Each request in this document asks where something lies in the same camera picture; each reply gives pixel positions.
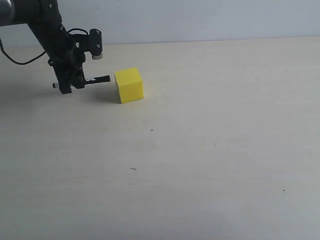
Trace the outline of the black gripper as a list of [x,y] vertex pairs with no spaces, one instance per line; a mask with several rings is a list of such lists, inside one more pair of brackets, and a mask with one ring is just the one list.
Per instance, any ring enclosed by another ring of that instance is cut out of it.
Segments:
[[85,88],[82,67],[85,57],[76,50],[75,40],[63,26],[62,17],[41,14],[29,20],[28,27],[49,57],[48,64],[54,69],[60,92],[71,94],[71,85],[76,89]]

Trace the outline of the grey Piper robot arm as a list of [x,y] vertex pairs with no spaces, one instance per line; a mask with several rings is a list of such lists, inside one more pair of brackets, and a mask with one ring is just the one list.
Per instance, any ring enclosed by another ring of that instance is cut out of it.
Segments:
[[72,87],[83,89],[85,56],[76,49],[76,42],[62,24],[56,0],[2,0],[0,25],[28,25],[53,68],[62,94],[70,94]]

